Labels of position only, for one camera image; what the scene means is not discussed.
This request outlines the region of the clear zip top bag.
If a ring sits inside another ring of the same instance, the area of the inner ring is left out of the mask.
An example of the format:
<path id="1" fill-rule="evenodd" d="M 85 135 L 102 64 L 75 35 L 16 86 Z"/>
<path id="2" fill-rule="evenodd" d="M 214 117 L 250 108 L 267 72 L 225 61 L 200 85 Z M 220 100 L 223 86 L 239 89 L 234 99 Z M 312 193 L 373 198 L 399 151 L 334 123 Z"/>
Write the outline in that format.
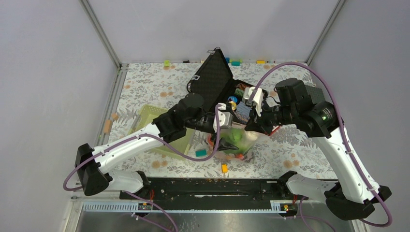
<path id="1" fill-rule="evenodd" d="M 251 162 L 253 148 L 264 134 L 245 130 L 244 125 L 234 124 L 220 130 L 220 140 L 214 157 L 224 160 Z"/>

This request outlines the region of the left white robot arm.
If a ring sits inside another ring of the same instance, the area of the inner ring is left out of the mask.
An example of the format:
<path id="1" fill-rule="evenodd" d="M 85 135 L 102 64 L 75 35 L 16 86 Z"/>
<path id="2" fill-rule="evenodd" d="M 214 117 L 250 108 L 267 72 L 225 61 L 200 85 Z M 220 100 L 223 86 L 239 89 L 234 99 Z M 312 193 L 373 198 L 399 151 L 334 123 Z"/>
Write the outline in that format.
<path id="1" fill-rule="evenodd" d="M 145 174 L 142 171 L 129 173 L 115 169 L 120 162 L 160 146 L 166 146 L 177 155 L 192 161 L 206 161 L 215 155 L 220 145 L 220 130 L 229 128 L 232 121 L 233 110 L 229 103 L 218 103 L 213 112 L 206 112 L 203 97 L 189 93 L 151 123 L 122 139 L 96 147 L 89 144 L 79 146 L 74 170 L 68 177 L 77 174 L 80 186 L 72 190 L 82 190 L 86 196 L 93 196 L 105 190 L 128 191 L 143 199 L 150 192 Z M 170 145 L 171 142 L 184 137 L 187 129 L 216 134 L 210 155 L 193 158 Z"/>

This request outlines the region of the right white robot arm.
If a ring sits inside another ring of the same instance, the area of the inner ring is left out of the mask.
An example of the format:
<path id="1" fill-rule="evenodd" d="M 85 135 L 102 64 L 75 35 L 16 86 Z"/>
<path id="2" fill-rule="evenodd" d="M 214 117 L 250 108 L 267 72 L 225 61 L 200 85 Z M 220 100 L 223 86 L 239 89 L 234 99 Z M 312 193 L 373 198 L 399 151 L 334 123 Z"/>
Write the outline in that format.
<path id="1" fill-rule="evenodd" d="M 312 87 L 295 78 L 277 83 L 276 92 L 279 102 L 269 106 L 262 90 L 245 89 L 243 102 L 252 107 L 246 130 L 269 134 L 276 126 L 295 125 L 318 146 L 337 176 L 337 181 L 321 181 L 289 171 L 278 179 L 278 195 L 319 201 L 342 220 L 364 220 L 370 216 L 374 205 L 383 203 L 392 193 L 364 168 L 334 105 L 318 99 Z"/>

